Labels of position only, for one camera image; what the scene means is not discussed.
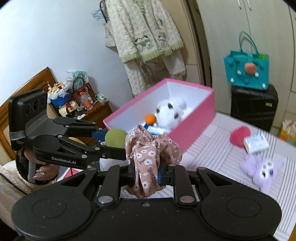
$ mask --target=green ball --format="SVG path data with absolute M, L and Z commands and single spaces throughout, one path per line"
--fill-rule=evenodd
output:
M 111 129 L 105 136 L 106 145 L 109 147 L 123 148 L 126 147 L 127 132 L 121 129 Z

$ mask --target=blue container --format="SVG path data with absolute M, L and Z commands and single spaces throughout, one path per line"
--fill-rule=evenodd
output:
M 67 103 L 71 98 L 72 98 L 72 94 L 70 92 L 70 90 L 67 90 L 67 93 L 64 97 L 58 97 L 55 100 L 52 100 L 52 104 L 56 107 L 59 108 L 60 106 L 64 105 L 65 103 Z

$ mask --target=cardboard box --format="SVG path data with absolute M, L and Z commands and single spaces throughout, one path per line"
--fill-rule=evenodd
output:
M 116 110 L 104 119 L 104 124 L 109 130 L 119 128 L 129 133 L 139 124 L 144 126 L 145 116 L 156 114 L 157 105 L 171 97 L 179 97 L 187 103 L 183 120 L 167 135 L 185 152 L 215 116 L 212 88 L 164 79 Z
M 280 128 L 279 138 L 293 146 L 296 146 L 296 121 L 283 121 Z

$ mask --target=white wardrobe door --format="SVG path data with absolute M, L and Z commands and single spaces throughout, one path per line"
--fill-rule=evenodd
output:
M 223 58 L 230 50 L 239 51 L 239 33 L 249 33 L 243 0 L 196 0 L 205 29 L 215 90 L 216 111 L 230 114 L 231 92 L 227 83 Z M 243 50 L 250 52 L 251 45 L 243 41 Z
M 230 50 L 239 51 L 239 33 L 249 33 L 243 0 L 196 0 L 205 28 L 210 53 L 212 74 L 225 74 L 223 58 Z M 250 51 L 250 44 L 243 41 L 243 49 Z
M 292 17 L 292 24 L 294 28 L 294 35 L 296 36 L 296 12 L 292 8 L 290 8 L 291 11 L 291 17 Z M 292 83 L 292 91 L 296 92 L 296 69 L 294 69 L 294 77 L 293 77 L 293 83 Z
M 269 83 L 279 95 L 273 125 L 280 127 L 291 89 L 294 42 L 288 5 L 283 0 L 249 0 L 247 7 L 251 37 L 259 53 L 269 54 Z

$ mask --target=person's hand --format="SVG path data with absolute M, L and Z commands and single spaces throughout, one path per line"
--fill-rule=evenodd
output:
M 25 149 L 24 155 L 29 161 L 34 162 L 36 164 L 44 165 L 36 171 L 36 175 L 33 177 L 33 179 L 38 181 L 51 180 L 57 175 L 59 171 L 58 165 L 46 164 L 43 161 L 37 160 L 34 157 L 33 151 L 31 149 Z

